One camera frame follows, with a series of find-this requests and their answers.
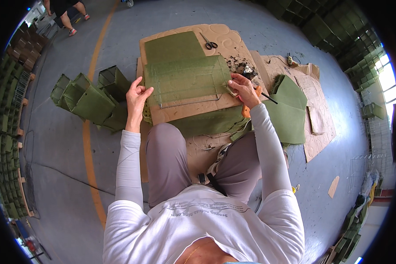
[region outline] person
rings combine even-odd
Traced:
[[[292,193],[279,138],[251,81],[232,73],[229,86],[250,108],[254,131],[220,151],[212,185],[192,184],[185,139],[171,124],[147,138],[148,214],[143,212],[139,125],[153,87],[134,81],[126,94],[115,202],[108,207],[103,262],[222,264],[298,263],[304,254],[301,212]],[[262,208],[247,202],[262,175]]]
[[[56,13],[57,17],[60,17],[63,25],[69,29],[69,36],[73,36],[78,32],[76,29],[72,27],[70,23],[70,18],[68,16],[68,5],[72,5],[76,8],[79,13],[84,16],[85,20],[90,19],[90,15],[86,13],[85,6],[83,3],[78,0],[44,0],[44,6],[47,10],[49,16],[52,16],[50,6],[53,7],[54,13]]]

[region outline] white long-sleeve shirt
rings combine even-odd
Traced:
[[[189,186],[144,214],[140,134],[122,132],[116,201],[108,207],[104,233],[104,264],[174,263],[203,237],[211,237],[238,261],[301,261],[304,228],[280,141],[264,104],[250,114],[263,176],[258,215],[246,204],[204,185]]]

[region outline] hand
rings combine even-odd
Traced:
[[[229,87],[233,89],[233,92],[241,96],[243,103],[249,109],[261,103],[250,80],[238,73],[231,73],[230,76],[232,80],[228,82]]]
[[[145,86],[138,86],[141,80],[142,77],[139,77],[132,82],[129,91],[126,93],[127,123],[125,130],[134,133],[139,133],[139,125],[142,120],[145,100],[154,91],[153,87],[146,89]]]

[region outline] red sneaker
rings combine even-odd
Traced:
[[[71,37],[71,36],[73,36],[74,34],[76,34],[76,32],[78,32],[76,29],[72,29],[70,32],[69,32],[69,37]]]

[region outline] leg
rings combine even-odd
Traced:
[[[72,30],[72,29],[73,29],[72,24],[70,23],[70,19],[69,19],[69,17],[68,17],[68,12],[67,12],[67,11],[65,11],[65,12],[63,13],[63,15],[60,16],[60,18],[62,19],[62,23],[63,23],[63,25],[64,25],[66,28],[68,28],[69,30]]]
[[[186,142],[171,124],[153,126],[148,133],[147,156],[150,207],[179,194],[192,184],[188,173]]]
[[[83,3],[77,2],[76,4],[73,5],[73,7],[78,9],[79,13],[81,13],[83,16],[86,15],[85,6]]]
[[[229,146],[214,176],[227,195],[248,203],[261,177],[254,132],[248,132]]]

